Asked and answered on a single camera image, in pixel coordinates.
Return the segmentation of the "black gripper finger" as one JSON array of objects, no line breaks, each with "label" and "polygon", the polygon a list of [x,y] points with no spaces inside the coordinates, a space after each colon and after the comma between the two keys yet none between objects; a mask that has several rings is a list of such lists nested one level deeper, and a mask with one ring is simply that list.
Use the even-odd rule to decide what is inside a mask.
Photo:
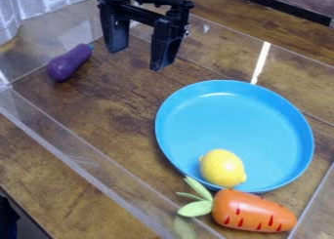
[{"label": "black gripper finger", "polygon": [[151,35],[151,70],[157,71],[175,61],[185,32],[187,25],[181,21],[159,19],[155,22]]},{"label": "black gripper finger", "polygon": [[105,48],[117,53],[128,47],[131,20],[123,11],[107,5],[99,6],[100,24]]}]

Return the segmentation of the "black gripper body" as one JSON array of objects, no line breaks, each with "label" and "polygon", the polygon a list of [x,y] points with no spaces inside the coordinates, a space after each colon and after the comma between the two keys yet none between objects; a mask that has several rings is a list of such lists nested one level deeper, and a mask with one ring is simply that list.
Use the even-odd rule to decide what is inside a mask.
[{"label": "black gripper body", "polygon": [[185,30],[193,6],[192,0],[97,0],[101,29],[128,26],[131,20],[148,26],[165,20],[176,28]]}]

